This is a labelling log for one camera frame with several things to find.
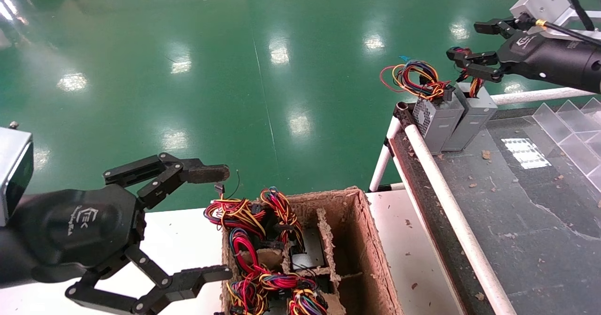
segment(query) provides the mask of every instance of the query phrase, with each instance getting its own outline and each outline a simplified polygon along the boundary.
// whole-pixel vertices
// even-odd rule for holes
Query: clear plastic tray
[[[593,98],[578,109],[566,101],[557,112],[543,104],[532,117],[601,191],[601,103]]]

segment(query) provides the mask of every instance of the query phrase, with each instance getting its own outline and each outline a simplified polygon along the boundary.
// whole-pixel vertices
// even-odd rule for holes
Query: white tube
[[[400,129],[401,122],[393,116],[393,119],[390,121],[390,126],[388,126],[388,131],[386,132],[386,139],[394,139]]]
[[[380,185],[380,182],[382,181],[382,176],[384,175],[384,170],[386,169],[386,164],[388,164],[389,159],[390,151],[386,145],[382,145],[382,151],[380,152],[378,163],[376,163],[376,170],[371,177],[370,192],[378,190],[378,185]]]
[[[463,216],[455,197],[451,193],[451,189],[447,185],[447,181],[434,162],[434,158],[430,154],[430,150],[428,150],[428,146],[421,137],[417,126],[409,125],[405,129],[405,133],[465,251],[466,257],[474,268],[474,273],[482,285],[494,313],[496,315],[516,315],[516,311],[509,302],[509,298],[507,298],[507,294],[498,278],[496,278],[485,253],[482,251],[478,240],[476,240],[470,225],[468,225],[468,221]]]
[[[405,184],[402,182],[390,184],[391,191],[403,191],[404,189],[405,189]]]
[[[582,97],[584,95],[594,95],[594,93],[574,88],[553,88],[551,90],[528,91],[508,94],[491,95],[494,103],[497,105],[509,105],[518,103],[528,103],[530,101],[542,101],[553,99],[564,99],[572,97]]]

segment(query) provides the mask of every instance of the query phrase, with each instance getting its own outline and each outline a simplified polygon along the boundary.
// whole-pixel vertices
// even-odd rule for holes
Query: wire connector
[[[294,230],[294,226],[292,225],[287,225],[287,224],[281,224],[281,223],[277,223],[276,225],[273,226],[273,229],[275,229],[276,231],[293,231]]]
[[[452,101],[453,100],[453,91],[455,91],[455,87],[452,85],[445,86],[444,94],[442,95],[442,99],[444,101]]]
[[[225,194],[225,186],[223,185],[223,183],[218,182],[215,184],[215,192],[217,192],[217,194],[219,195]]]
[[[247,312],[242,307],[236,307],[236,306],[231,306],[230,307],[230,314],[243,315],[243,314],[246,314],[246,313]]]
[[[251,214],[253,215],[257,215],[258,213],[260,213],[262,211],[262,206],[261,204],[253,204],[251,206]]]
[[[262,248],[272,248],[272,249],[284,250],[284,243],[281,241],[261,240],[260,245]]]

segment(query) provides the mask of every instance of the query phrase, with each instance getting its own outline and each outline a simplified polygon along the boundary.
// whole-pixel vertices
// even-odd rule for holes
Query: power supply fan vent
[[[430,126],[430,110],[428,109],[428,106],[425,104],[425,100],[424,99],[418,99],[417,103],[415,103],[415,108],[414,108],[414,119],[415,122],[417,123],[417,127],[419,129],[419,133],[421,133],[421,135],[425,135],[425,133],[428,131],[428,127]]]

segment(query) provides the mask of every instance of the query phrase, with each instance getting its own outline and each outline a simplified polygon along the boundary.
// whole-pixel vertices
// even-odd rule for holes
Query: robotic arm
[[[601,92],[601,33],[569,30],[563,26],[577,20],[568,0],[519,0],[513,16],[474,24],[476,32],[501,35],[506,39],[499,50],[473,53],[451,48],[447,56],[467,75],[500,82],[503,75]],[[601,18],[599,11],[587,11]]]
[[[161,153],[103,173],[105,187],[23,195],[33,171],[31,134],[0,128],[0,288],[82,277],[65,293],[80,306],[115,314],[155,315],[171,302],[195,298],[205,283],[231,278],[227,266],[167,275],[140,250],[144,210],[183,183],[229,177],[225,165]],[[137,195],[125,188],[146,180]],[[155,287],[139,299],[94,288],[132,262]]]

